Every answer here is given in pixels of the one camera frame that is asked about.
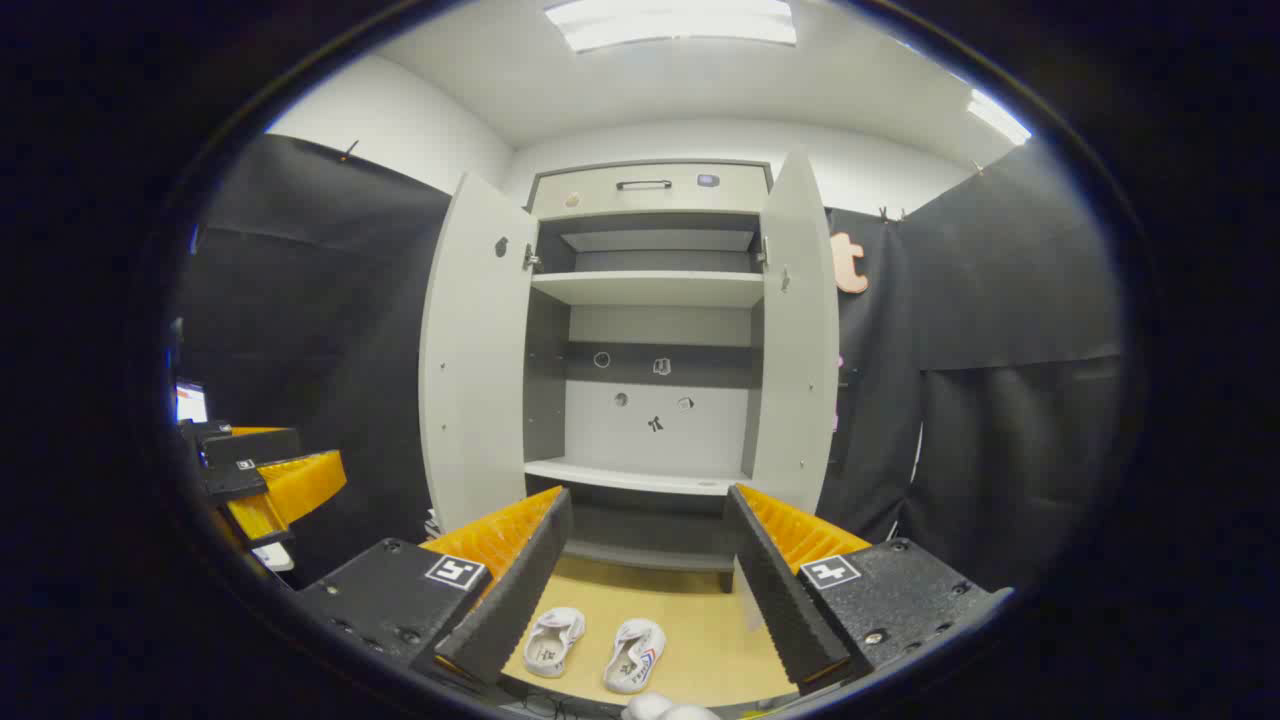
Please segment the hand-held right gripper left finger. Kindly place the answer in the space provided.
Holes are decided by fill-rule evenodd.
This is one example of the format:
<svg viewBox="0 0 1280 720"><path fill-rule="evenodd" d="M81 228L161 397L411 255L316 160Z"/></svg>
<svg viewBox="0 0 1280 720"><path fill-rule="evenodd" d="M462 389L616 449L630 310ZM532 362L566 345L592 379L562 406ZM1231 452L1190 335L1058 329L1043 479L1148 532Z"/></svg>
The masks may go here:
<svg viewBox="0 0 1280 720"><path fill-rule="evenodd" d="M489 685L522 638L573 527L553 487L429 542L385 538L296 594L381 664Z"/></svg>

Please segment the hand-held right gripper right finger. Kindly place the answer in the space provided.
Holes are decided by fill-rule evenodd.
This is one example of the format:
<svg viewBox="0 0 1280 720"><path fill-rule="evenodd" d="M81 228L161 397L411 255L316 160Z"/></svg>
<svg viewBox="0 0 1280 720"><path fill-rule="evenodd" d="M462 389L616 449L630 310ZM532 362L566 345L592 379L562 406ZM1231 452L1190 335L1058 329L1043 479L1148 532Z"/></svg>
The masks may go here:
<svg viewBox="0 0 1280 720"><path fill-rule="evenodd" d="M986 589L913 539L870 544L744 484L727 493L724 525L803 694L893 673L972 634L1012 596Z"/></svg>

